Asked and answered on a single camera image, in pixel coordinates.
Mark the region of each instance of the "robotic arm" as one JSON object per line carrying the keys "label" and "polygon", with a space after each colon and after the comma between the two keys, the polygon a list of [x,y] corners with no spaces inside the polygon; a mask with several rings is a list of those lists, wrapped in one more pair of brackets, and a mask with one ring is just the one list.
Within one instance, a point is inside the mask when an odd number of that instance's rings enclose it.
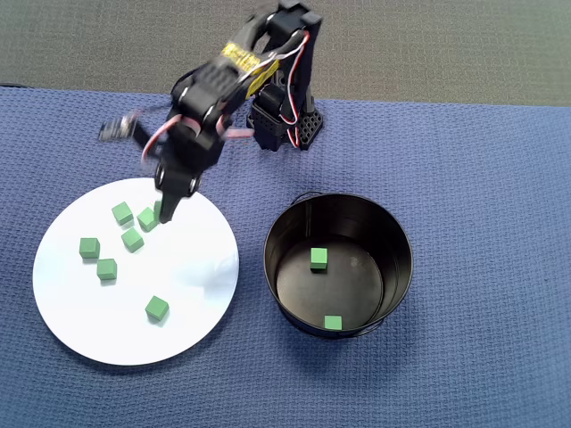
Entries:
{"label": "robotic arm", "polygon": [[[166,223],[183,197],[198,189],[232,130],[231,115],[254,96],[247,126],[262,149],[289,141],[309,149],[323,126],[310,94],[313,46],[321,17],[295,1],[252,15],[216,58],[180,78],[172,88],[167,121],[150,136],[136,114],[103,124],[101,140],[133,137],[142,158],[159,159],[154,183],[162,191],[160,221]],[[262,54],[256,42],[269,36]],[[159,136],[167,134],[164,144]]]}

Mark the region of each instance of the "gray carpet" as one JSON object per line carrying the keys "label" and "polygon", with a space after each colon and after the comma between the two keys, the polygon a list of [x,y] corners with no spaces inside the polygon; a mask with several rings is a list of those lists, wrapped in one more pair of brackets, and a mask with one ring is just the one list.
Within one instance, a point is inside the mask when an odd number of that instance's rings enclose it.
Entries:
{"label": "gray carpet", "polygon": [[[0,81],[166,92],[256,0],[0,0]],[[571,105],[571,1],[313,0],[319,98]]]}

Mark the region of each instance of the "white plate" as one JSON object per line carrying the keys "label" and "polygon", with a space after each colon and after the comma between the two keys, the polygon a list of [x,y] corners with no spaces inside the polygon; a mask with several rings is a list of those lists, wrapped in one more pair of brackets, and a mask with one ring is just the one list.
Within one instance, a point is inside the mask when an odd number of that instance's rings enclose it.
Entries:
{"label": "white plate", "polygon": [[[79,354],[134,366],[170,358],[199,342],[226,312],[238,279],[238,249],[222,213],[201,194],[183,199],[174,218],[146,233],[137,215],[161,194],[151,178],[99,187],[49,227],[34,261],[34,295],[50,330]],[[119,226],[112,207],[126,202],[134,221]],[[145,245],[130,253],[121,234],[135,226]],[[96,263],[79,256],[79,239],[96,237],[100,259],[115,259],[117,280],[102,284]],[[145,307],[169,303],[161,322]]]}

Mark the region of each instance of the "blue tablecloth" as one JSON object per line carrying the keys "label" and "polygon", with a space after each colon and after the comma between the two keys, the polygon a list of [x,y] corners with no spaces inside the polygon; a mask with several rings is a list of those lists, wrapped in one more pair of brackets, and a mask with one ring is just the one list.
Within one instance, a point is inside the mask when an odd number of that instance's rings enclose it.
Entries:
{"label": "blue tablecloth", "polygon": [[[319,101],[309,152],[229,142],[201,189],[240,251],[219,325],[152,366],[67,349],[34,302],[36,248],[80,195],[150,175],[132,143],[96,138],[102,121],[164,101],[0,90],[0,425],[571,426],[569,108]],[[410,292],[370,335],[301,333],[269,293],[265,235],[309,190],[371,198],[409,235]]]}

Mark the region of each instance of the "metal bucket rim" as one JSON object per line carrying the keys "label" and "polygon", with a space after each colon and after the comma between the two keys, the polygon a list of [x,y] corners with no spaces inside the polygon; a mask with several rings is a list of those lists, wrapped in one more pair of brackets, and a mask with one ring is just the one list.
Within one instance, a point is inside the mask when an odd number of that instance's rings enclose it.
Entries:
{"label": "metal bucket rim", "polygon": [[269,238],[269,234],[271,234],[271,231],[273,230],[274,226],[276,225],[276,223],[282,218],[282,216],[284,214],[286,214],[286,212],[288,212],[290,209],[292,209],[294,206],[296,206],[297,204],[306,202],[306,201],[310,201],[312,199],[317,199],[317,198],[322,198],[324,196],[331,196],[331,195],[341,195],[341,196],[351,196],[353,198],[358,198],[358,199],[362,199],[363,201],[366,202],[370,202],[375,204],[377,207],[379,207],[381,210],[386,211],[386,213],[391,216],[391,218],[396,222],[396,224],[398,225],[398,227],[400,228],[400,230],[402,231],[402,234],[404,235],[404,238],[407,241],[407,246],[409,248],[409,253],[410,253],[410,274],[409,274],[409,278],[407,279],[407,284],[406,284],[406,288],[404,290],[404,293],[402,294],[401,298],[398,300],[398,302],[396,303],[396,305],[394,305],[394,307],[389,310],[386,314],[384,314],[382,317],[380,317],[379,319],[376,319],[375,321],[372,321],[368,324],[365,324],[359,328],[353,328],[351,330],[339,330],[339,333],[354,333],[356,335],[359,335],[360,332],[362,332],[363,330],[366,329],[370,329],[370,331],[374,331],[374,328],[370,328],[374,325],[379,325],[380,323],[382,323],[385,318],[387,318],[389,315],[391,315],[402,303],[402,301],[404,300],[404,298],[406,297],[406,295],[409,293],[409,288],[410,288],[410,283],[412,282],[412,275],[414,273],[414,257],[413,257],[413,252],[412,252],[412,245],[410,244],[410,239],[409,236],[407,235],[407,233],[404,231],[404,228],[402,227],[401,223],[399,222],[399,220],[396,219],[396,217],[393,215],[393,213],[391,211],[389,211],[388,209],[386,209],[385,207],[383,207],[381,204],[373,201],[372,199],[366,198],[364,196],[359,196],[357,194],[354,193],[338,193],[338,192],[329,192],[329,193],[319,193],[319,194],[314,194],[313,196],[308,196],[307,198],[303,198],[301,199],[301,196],[303,196],[305,193],[302,193],[300,196],[298,196],[299,199],[294,200],[294,203],[292,203],[290,206],[288,206],[284,211],[282,211],[282,213],[277,216],[276,220],[274,220],[274,222],[272,223],[271,227],[269,228],[268,234],[266,235],[266,240],[264,242],[264,250],[263,250],[263,256],[264,256],[264,276],[266,277],[266,283],[268,284],[269,287],[269,291],[271,292],[272,296],[274,296],[274,299],[276,300],[277,304],[279,305],[281,310],[284,310],[288,316],[295,318],[296,320],[298,320],[300,323],[305,324],[305,325],[311,325],[312,328],[315,328],[321,332],[327,332],[327,333],[331,333],[331,330],[327,330],[326,328],[322,328],[313,324],[309,324],[307,321],[299,318],[298,316],[296,316],[295,314],[293,314],[288,308],[286,308],[284,306],[284,304],[280,301],[279,297],[277,296],[277,292],[274,292],[274,290],[272,289],[271,284],[269,283],[269,278],[268,278],[268,269],[266,267],[266,247],[268,246],[268,238]]}

